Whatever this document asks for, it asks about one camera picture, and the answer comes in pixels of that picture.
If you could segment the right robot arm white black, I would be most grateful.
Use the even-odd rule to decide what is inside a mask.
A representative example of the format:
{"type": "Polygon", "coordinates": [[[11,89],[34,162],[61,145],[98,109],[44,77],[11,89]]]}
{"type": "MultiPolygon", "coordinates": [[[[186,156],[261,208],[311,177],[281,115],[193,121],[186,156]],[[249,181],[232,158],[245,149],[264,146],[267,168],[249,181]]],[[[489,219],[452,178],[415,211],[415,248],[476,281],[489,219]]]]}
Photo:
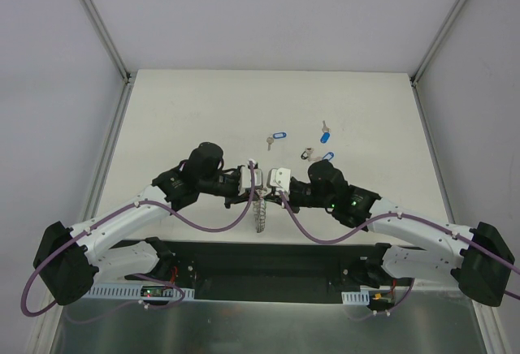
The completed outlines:
{"type": "Polygon", "coordinates": [[[352,235],[369,231],[409,245],[378,245],[362,267],[369,286],[391,278],[418,278],[455,285],[465,296],[490,307],[500,306],[508,295],[509,277],[519,269],[493,225],[480,222],[468,227],[421,217],[348,183],[327,160],[311,164],[307,174],[308,182],[301,182],[287,168],[268,173],[269,187],[290,216],[300,208],[324,209],[352,235]]]}

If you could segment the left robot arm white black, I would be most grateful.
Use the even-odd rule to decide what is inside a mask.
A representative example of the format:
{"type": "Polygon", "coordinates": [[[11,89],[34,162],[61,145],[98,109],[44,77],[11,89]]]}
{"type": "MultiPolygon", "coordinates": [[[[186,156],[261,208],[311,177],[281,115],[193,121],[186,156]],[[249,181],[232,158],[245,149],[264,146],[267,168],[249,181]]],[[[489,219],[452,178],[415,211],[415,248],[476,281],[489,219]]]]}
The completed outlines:
{"type": "Polygon", "coordinates": [[[70,227],[61,222],[49,225],[38,246],[32,276],[41,278],[54,303],[61,306],[76,302],[104,279],[134,274],[165,279],[174,262],[159,239],[140,240],[124,248],[117,248],[117,243],[168,216],[178,218],[180,210],[194,204],[201,194],[222,197],[226,205],[245,203],[248,211],[263,181],[257,162],[250,159],[232,169],[223,164],[223,150],[203,142],[120,207],[70,227]]]}

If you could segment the metal key ring disc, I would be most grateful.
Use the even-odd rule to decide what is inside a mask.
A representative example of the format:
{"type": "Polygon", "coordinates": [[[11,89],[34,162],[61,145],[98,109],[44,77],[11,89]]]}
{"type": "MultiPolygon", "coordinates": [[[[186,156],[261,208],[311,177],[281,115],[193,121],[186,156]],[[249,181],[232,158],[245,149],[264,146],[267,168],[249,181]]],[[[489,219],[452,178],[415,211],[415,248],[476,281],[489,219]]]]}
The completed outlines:
{"type": "Polygon", "coordinates": [[[261,190],[256,193],[256,197],[253,199],[253,215],[257,233],[262,233],[265,231],[267,220],[267,201],[265,196],[266,193],[261,190]]]}

